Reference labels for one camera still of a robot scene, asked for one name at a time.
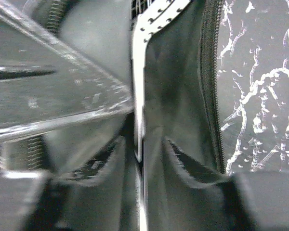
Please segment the black racket bag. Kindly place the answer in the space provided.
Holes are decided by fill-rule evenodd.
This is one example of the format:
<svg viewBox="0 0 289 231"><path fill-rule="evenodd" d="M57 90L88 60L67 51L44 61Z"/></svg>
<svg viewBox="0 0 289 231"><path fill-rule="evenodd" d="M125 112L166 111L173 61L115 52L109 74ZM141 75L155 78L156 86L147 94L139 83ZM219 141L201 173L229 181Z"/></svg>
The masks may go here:
<svg viewBox="0 0 289 231"><path fill-rule="evenodd" d="M23 12L114 74L132 91L131 38L137 0L29 0ZM146 50L145 137L167 138L196 161L225 172L217 113L216 52L220 0L190 0ZM43 135L47 164L78 171L117 136L134 141L134 110L118 119Z"/></svg>

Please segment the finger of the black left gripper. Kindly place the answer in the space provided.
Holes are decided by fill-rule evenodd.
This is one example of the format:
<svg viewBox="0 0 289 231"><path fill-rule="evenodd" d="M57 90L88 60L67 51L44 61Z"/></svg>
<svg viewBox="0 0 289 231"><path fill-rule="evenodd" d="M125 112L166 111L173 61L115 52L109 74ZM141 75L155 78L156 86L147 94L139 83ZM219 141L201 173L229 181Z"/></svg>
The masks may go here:
<svg viewBox="0 0 289 231"><path fill-rule="evenodd" d="M132 110L128 86L0 0L0 142Z"/></svg>

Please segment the badminton racket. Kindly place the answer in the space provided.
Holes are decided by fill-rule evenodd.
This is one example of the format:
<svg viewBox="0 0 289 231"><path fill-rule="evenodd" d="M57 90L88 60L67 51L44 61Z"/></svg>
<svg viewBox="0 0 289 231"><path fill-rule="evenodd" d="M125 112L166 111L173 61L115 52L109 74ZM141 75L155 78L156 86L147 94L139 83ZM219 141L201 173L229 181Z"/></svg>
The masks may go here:
<svg viewBox="0 0 289 231"><path fill-rule="evenodd" d="M135 156L143 161L145 137L145 63L146 50L153 35L169 25L190 3L189 0L138 0L131 38L132 82L134 95Z"/></svg>

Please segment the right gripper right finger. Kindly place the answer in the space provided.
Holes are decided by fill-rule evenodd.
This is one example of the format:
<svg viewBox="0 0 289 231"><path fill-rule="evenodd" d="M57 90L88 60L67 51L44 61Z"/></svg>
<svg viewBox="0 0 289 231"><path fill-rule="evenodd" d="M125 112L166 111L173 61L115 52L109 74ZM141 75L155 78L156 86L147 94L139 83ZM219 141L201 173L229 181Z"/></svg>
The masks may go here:
<svg viewBox="0 0 289 231"><path fill-rule="evenodd" d="M258 231L242 178L227 177L167 138L144 144L151 231Z"/></svg>

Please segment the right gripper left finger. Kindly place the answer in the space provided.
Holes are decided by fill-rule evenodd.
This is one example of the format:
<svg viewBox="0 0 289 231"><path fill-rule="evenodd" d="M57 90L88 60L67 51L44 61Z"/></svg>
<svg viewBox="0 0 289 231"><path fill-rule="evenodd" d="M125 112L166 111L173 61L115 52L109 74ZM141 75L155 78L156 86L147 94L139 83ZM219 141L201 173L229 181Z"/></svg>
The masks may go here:
<svg viewBox="0 0 289 231"><path fill-rule="evenodd" d="M62 178L47 179L24 231L142 231L141 175L130 136Z"/></svg>

